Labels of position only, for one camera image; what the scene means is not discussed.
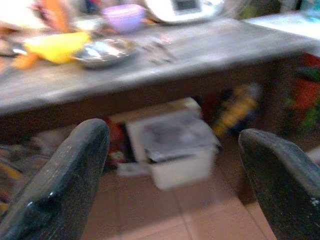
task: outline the yellow container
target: yellow container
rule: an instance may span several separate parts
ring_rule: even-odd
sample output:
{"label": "yellow container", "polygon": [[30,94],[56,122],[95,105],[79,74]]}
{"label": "yellow container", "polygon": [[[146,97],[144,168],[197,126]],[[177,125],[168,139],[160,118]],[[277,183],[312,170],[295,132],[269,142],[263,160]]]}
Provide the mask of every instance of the yellow container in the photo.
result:
{"label": "yellow container", "polygon": [[42,59],[64,64],[71,61],[71,55],[90,41],[88,33],[74,32],[32,37],[24,42],[24,47],[28,53],[35,53]]}

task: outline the gray tabletop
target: gray tabletop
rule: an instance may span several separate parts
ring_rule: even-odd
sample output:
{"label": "gray tabletop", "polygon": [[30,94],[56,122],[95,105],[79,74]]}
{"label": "gray tabletop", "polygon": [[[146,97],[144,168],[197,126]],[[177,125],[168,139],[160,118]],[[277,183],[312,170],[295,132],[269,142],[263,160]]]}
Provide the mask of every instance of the gray tabletop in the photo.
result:
{"label": "gray tabletop", "polygon": [[0,116],[298,55],[317,44],[233,19],[156,25],[125,37],[145,46],[155,34],[171,41],[168,49],[177,58],[174,62],[150,62],[149,53],[142,48],[135,57],[103,70],[83,69],[76,62],[53,65],[40,61],[0,82]]}

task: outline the purple bowl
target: purple bowl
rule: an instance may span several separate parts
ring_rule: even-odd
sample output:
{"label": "purple bowl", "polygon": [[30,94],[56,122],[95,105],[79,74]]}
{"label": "purple bowl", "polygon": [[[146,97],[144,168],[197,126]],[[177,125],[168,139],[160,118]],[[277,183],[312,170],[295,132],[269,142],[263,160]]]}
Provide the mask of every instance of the purple bowl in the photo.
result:
{"label": "purple bowl", "polygon": [[130,33],[142,25],[145,9],[137,4],[107,7],[102,10],[108,24],[120,34]]}

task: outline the tiled floor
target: tiled floor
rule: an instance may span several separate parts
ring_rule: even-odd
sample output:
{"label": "tiled floor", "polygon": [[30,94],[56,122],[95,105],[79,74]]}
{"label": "tiled floor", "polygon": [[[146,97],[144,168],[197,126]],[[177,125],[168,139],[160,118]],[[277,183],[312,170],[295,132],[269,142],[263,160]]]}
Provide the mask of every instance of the tiled floor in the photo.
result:
{"label": "tiled floor", "polygon": [[106,174],[82,240],[274,240],[256,204],[245,208],[223,175],[170,191],[149,177]]}

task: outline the wooden table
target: wooden table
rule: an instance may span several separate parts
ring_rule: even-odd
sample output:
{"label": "wooden table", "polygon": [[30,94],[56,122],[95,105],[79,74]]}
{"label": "wooden table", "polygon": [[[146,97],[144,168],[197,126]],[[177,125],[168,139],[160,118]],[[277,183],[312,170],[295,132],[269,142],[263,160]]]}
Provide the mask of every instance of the wooden table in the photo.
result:
{"label": "wooden table", "polygon": [[112,68],[87,70],[75,62],[43,61],[0,82],[0,142],[250,82],[264,86],[259,127],[277,132],[294,67],[316,45],[305,37],[233,19],[157,25],[126,37],[144,46],[155,34],[171,41],[168,49],[176,61],[155,64],[141,48]]}

